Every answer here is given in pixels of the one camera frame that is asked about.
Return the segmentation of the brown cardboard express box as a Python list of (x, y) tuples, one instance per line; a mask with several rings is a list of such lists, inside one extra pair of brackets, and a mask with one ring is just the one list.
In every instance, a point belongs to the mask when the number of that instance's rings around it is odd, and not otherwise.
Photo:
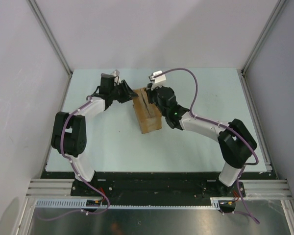
[(162, 128), (162, 115), (155, 104), (148, 102), (145, 88), (134, 90), (133, 107), (142, 134), (147, 134)]

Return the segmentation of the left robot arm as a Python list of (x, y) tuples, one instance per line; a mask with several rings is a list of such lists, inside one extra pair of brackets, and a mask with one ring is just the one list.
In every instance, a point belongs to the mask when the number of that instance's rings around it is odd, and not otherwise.
[(51, 146), (67, 159), (75, 173), (75, 178), (83, 181), (81, 189), (92, 196), (98, 191), (98, 183), (93, 179), (95, 170), (86, 156), (87, 122), (106, 111), (113, 103), (125, 103), (138, 95), (125, 80), (120, 80), (120, 72), (101, 74), (100, 85), (86, 102), (71, 113), (58, 112), (55, 115)]

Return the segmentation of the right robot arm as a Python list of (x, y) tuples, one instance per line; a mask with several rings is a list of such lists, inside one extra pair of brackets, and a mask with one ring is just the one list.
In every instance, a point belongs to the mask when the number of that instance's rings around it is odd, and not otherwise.
[(148, 102), (154, 104), (167, 125), (172, 129), (195, 132), (216, 141), (225, 161), (216, 184), (217, 193), (228, 196), (242, 173), (249, 157), (255, 153), (257, 143), (244, 123), (234, 119), (226, 124), (195, 116), (191, 110), (178, 104), (172, 88), (145, 88)]

